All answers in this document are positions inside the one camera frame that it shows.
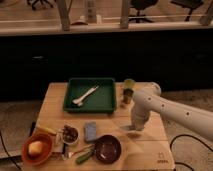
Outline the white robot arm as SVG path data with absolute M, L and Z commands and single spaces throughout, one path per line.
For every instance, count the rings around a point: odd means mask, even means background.
M 150 112 L 156 112 L 213 142 L 213 112 L 163 98 L 160 86 L 154 82 L 135 90 L 132 100 L 131 125 L 134 130 L 142 131 Z

